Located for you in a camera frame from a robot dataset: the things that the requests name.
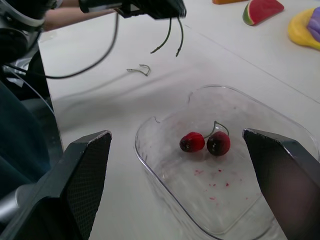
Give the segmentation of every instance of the red cherry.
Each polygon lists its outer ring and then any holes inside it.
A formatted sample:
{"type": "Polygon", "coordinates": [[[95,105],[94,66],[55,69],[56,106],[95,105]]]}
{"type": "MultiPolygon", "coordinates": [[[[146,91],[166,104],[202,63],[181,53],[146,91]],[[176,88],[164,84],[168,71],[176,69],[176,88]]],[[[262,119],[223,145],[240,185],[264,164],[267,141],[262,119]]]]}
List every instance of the red cherry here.
{"type": "Polygon", "coordinates": [[[214,156],[225,155],[230,149],[230,138],[224,132],[217,131],[209,137],[206,148],[214,156]]]}
{"type": "Polygon", "coordinates": [[[205,139],[198,132],[190,132],[180,140],[180,148],[187,153],[200,151],[205,146],[205,139]]]}

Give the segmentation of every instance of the robotic arm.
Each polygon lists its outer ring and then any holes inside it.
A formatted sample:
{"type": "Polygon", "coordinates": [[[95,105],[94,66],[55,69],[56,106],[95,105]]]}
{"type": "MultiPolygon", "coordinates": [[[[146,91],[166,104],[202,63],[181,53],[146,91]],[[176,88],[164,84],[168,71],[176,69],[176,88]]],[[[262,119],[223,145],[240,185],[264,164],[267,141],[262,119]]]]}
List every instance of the robotic arm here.
{"type": "MultiPolygon", "coordinates": [[[[41,33],[55,0],[0,0],[0,65],[23,57],[41,33]]],[[[84,13],[116,9],[124,18],[148,14],[155,20],[186,16],[183,0],[79,0],[84,13]]]]}

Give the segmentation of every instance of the purple toy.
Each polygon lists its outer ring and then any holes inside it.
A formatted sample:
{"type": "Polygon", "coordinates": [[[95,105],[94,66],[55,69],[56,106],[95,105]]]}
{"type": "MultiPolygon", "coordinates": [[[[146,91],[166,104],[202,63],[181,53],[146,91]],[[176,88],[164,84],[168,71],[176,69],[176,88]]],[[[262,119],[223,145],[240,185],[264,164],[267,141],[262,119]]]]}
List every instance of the purple toy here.
{"type": "Polygon", "coordinates": [[[317,7],[310,18],[308,26],[306,27],[313,38],[320,42],[320,7],[317,7]]]}

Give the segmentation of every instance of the plastic tray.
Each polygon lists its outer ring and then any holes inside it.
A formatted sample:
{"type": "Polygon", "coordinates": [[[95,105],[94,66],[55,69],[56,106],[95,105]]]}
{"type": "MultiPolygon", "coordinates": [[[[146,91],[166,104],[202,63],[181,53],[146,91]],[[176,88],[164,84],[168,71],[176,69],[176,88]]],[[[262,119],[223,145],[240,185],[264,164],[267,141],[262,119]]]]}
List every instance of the plastic tray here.
{"type": "MultiPolygon", "coordinates": [[[[224,131],[219,125],[216,128],[224,131]]],[[[184,108],[162,122],[148,119],[136,134],[136,154],[150,180],[160,183],[155,185],[157,192],[198,239],[254,240],[273,226],[274,216],[261,194],[242,138],[244,128],[295,139],[319,160],[318,144],[305,128],[226,86],[196,90],[184,108]],[[196,153],[180,149],[183,136],[189,132],[205,136],[214,121],[230,132],[231,148],[226,155],[212,156],[206,147],[196,153]]]]}

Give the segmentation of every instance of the table surface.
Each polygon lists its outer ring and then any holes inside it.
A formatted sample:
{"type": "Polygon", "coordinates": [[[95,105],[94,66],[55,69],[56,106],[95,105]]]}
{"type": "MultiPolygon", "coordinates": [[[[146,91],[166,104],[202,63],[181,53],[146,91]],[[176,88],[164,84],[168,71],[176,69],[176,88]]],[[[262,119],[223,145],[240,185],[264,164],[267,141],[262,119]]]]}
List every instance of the table surface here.
{"type": "MultiPolygon", "coordinates": [[[[138,127],[180,108],[204,85],[231,86],[283,113],[320,139],[320,54],[293,44],[290,19],[317,0],[281,0],[285,11],[252,27],[243,23],[247,2],[214,5],[185,0],[184,44],[178,21],[148,16],[120,19],[110,56],[79,76],[48,80],[63,147],[84,135],[108,129],[112,143],[104,192],[91,240],[180,240],[183,230],[159,205],[134,151],[138,127]],[[128,73],[139,64],[150,76],[128,73]]],[[[109,47],[114,14],[46,32],[40,51],[47,75],[61,76],[97,60],[109,47]]]]}

